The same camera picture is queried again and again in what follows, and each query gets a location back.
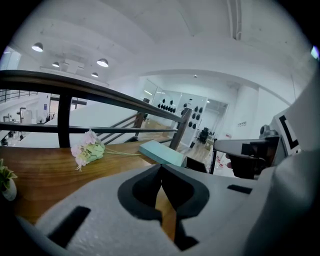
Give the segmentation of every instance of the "staircase railing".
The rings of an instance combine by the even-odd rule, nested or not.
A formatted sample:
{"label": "staircase railing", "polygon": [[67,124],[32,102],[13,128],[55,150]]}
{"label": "staircase railing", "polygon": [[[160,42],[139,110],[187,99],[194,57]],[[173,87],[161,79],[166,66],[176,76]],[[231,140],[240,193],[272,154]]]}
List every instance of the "staircase railing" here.
{"label": "staircase railing", "polygon": [[[0,90],[2,89],[28,90],[32,92],[60,95],[57,125],[0,122],[0,130],[57,133],[60,148],[70,147],[69,134],[82,134],[91,129],[97,134],[175,132],[170,143],[170,148],[176,150],[187,127],[187,121],[189,120],[192,113],[191,109],[186,108],[183,117],[179,117],[118,91],[114,91],[82,80],[42,72],[24,70],[0,71]],[[115,127],[119,124],[113,125],[113,127],[70,126],[69,117],[72,97],[106,103],[122,108],[136,110],[139,112],[139,114],[152,114],[158,117],[173,120],[178,122],[177,129]]]}

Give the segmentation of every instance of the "teal notebook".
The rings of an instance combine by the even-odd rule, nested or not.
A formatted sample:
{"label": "teal notebook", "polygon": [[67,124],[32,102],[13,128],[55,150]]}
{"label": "teal notebook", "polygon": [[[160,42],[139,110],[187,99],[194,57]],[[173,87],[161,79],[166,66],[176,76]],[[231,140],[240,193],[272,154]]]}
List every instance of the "teal notebook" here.
{"label": "teal notebook", "polygon": [[151,140],[139,146],[139,151],[159,164],[181,166],[184,155],[155,141]]}

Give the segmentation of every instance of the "ceiling light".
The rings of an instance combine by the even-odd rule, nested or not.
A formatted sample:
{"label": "ceiling light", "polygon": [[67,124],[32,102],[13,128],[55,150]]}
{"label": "ceiling light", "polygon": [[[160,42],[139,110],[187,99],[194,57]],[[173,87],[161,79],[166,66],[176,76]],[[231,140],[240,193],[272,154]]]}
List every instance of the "ceiling light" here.
{"label": "ceiling light", "polygon": [[148,92],[147,90],[144,90],[145,93],[152,95],[152,93]]}
{"label": "ceiling light", "polygon": [[109,63],[105,58],[99,59],[96,63],[105,68],[109,67]]}
{"label": "ceiling light", "polygon": [[311,50],[311,55],[314,57],[316,60],[319,59],[319,50],[316,46],[312,47]]}
{"label": "ceiling light", "polygon": [[54,66],[54,67],[56,67],[56,68],[59,68],[59,67],[60,67],[58,62],[54,62],[54,63],[52,64],[52,66]]}
{"label": "ceiling light", "polygon": [[34,49],[37,52],[42,52],[44,50],[44,46],[40,42],[36,42],[33,46],[32,49]]}

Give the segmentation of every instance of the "white ceiling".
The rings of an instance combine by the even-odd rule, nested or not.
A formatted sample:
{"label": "white ceiling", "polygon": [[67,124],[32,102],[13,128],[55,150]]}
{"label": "white ceiling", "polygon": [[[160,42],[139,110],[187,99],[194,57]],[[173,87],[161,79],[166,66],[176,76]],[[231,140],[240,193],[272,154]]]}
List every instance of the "white ceiling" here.
{"label": "white ceiling", "polygon": [[[84,64],[77,75],[90,78],[97,72],[98,80],[105,82],[113,68],[154,44],[203,33],[230,37],[238,20],[239,44],[249,44],[308,72],[311,46],[283,11],[264,0],[229,2],[231,13],[227,0],[47,0],[10,45],[45,68],[65,59],[77,61]],[[42,53],[31,49],[36,42],[43,43]],[[108,60],[108,68],[97,65],[100,58]]]}

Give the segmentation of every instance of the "wooden table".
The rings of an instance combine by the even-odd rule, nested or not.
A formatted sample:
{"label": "wooden table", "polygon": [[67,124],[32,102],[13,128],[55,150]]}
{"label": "wooden table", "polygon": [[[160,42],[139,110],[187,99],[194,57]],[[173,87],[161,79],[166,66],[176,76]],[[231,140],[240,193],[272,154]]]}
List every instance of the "wooden table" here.
{"label": "wooden table", "polygon": [[[139,145],[146,141],[108,145],[107,148],[140,154]],[[104,157],[75,170],[77,164],[70,148],[2,147],[0,158],[18,176],[14,179],[17,197],[13,202],[16,215],[32,224],[51,206],[64,199],[86,183],[135,168],[156,164],[145,155],[130,156],[104,154]],[[161,188],[156,209],[162,212],[162,228],[173,240],[176,212]]]}

